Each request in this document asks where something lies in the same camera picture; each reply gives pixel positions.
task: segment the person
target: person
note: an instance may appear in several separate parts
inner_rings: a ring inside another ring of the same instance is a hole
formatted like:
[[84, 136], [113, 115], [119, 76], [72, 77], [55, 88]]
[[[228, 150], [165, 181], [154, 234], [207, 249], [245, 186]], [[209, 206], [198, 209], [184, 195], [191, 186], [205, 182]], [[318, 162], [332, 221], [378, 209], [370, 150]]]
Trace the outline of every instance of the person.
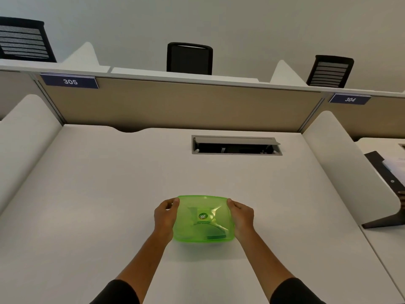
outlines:
[[[173, 238], [173, 225], [180, 201], [162, 202], [154, 213], [155, 229], [125, 269], [110, 281], [91, 304], [141, 304], [158, 268], [167, 244]], [[253, 227], [252, 208], [227, 200], [240, 242], [270, 304], [323, 303], [271, 252]]]

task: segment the person's right hand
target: person's right hand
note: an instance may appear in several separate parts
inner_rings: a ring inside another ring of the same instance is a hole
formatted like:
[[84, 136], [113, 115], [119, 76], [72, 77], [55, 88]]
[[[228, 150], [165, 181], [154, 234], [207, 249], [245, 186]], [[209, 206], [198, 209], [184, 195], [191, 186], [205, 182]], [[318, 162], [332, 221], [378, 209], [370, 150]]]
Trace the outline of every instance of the person's right hand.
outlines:
[[240, 240], [242, 235], [254, 231], [253, 209], [244, 204], [238, 203], [237, 201], [233, 201], [230, 198], [226, 200], [226, 203], [228, 204], [232, 219], [235, 222], [236, 239]]

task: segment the solid black chair back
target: solid black chair back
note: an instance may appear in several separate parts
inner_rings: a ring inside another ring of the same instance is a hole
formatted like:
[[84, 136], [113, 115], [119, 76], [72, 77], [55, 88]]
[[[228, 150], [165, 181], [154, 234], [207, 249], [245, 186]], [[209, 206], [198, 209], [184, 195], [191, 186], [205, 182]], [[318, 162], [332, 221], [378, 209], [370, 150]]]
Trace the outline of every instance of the solid black chair back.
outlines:
[[0, 58], [56, 63], [43, 21], [0, 17]]
[[213, 50], [210, 46], [171, 42], [167, 45], [166, 70], [211, 75], [212, 55]]
[[344, 88], [354, 60], [340, 56], [316, 56], [307, 84]]

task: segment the person's left hand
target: person's left hand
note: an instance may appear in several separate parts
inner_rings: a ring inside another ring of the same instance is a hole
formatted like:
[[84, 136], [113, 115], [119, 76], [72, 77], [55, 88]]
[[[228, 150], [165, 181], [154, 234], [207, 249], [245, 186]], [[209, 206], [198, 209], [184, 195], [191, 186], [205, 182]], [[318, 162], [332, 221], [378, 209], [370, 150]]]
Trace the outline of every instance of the person's left hand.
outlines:
[[180, 200], [178, 197], [166, 199], [155, 209], [154, 233], [168, 244], [173, 238], [173, 225], [177, 218], [177, 209]]

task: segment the blue sign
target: blue sign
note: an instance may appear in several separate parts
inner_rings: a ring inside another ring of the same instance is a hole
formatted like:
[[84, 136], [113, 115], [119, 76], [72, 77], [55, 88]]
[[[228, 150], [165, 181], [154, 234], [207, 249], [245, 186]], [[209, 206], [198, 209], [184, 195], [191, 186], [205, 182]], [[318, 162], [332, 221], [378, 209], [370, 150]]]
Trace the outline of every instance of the blue sign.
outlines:
[[64, 75], [56, 73], [43, 73], [42, 79], [49, 86], [67, 86], [82, 88], [99, 88], [93, 76]]
[[353, 94], [334, 94], [329, 102], [347, 103], [350, 105], [365, 105], [371, 96]]

